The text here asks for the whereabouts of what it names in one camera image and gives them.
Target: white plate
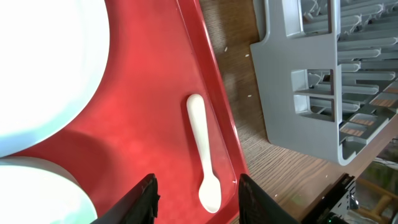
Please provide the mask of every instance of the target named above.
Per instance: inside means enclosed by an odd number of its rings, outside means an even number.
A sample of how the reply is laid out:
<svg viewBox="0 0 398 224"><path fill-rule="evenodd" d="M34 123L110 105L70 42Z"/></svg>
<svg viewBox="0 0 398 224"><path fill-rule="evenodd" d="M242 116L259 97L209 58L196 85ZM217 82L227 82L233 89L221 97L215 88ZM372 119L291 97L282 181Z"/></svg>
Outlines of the white plate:
<svg viewBox="0 0 398 224"><path fill-rule="evenodd" d="M0 157L33 146L87 105L103 76L103 0L0 2Z"/></svg>
<svg viewBox="0 0 398 224"><path fill-rule="evenodd" d="M64 168L43 159L0 159L0 223L91 223L93 202Z"/></svg>

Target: spoon bowl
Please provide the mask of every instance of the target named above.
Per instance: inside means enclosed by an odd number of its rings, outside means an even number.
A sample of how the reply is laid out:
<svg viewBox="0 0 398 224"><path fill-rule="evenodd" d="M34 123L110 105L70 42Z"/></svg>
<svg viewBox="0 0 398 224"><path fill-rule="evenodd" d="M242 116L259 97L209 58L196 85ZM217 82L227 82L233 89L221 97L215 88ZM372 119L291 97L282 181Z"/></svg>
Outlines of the spoon bowl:
<svg viewBox="0 0 398 224"><path fill-rule="evenodd" d="M214 175L205 176L199 188L199 199L207 212L216 213L221 207L221 184Z"/></svg>

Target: white dish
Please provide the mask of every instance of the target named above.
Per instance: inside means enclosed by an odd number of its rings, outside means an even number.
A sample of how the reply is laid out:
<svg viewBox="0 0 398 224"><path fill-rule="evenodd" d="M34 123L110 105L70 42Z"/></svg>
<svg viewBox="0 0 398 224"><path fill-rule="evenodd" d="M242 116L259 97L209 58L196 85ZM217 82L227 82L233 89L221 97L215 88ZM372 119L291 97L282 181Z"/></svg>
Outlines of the white dish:
<svg viewBox="0 0 398 224"><path fill-rule="evenodd" d="M0 223L91 223L95 207L64 168L43 159L0 159Z"/></svg>
<svg viewBox="0 0 398 224"><path fill-rule="evenodd" d="M103 0L0 2L0 157L46 139L87 105L103 76Z"/></svg>

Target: wood grain surface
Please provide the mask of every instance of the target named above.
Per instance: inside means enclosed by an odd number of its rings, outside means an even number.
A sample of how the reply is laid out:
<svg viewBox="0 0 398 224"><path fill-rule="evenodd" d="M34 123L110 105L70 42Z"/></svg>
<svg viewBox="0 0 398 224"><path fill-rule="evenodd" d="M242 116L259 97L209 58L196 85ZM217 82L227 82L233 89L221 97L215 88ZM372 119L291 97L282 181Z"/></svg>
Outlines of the wood grain surface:
<svg viewBox="0 0 398 224"><path fill-rule="evenodd" d="M398 118L346 167L270 144L250 56L249 45L259 41L252 0L200 4L251 177L301 220L344 172L358 176L365 170L398 133Z"/></svg>

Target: spoon handle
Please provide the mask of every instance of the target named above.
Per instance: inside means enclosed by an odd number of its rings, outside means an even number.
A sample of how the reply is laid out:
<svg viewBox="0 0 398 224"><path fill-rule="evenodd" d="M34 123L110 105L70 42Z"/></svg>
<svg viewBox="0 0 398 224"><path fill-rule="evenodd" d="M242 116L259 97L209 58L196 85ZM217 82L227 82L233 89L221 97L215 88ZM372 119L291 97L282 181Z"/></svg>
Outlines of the spoon handle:
<svg viewBox="0 0 398 224"><path fill-rule="evenodd" d="M187 109L192 132L197 143L201 165L203 167L203 175L213 175L213 169L211 168L205 101L201 95L191 95L187 100Z"/></svg>

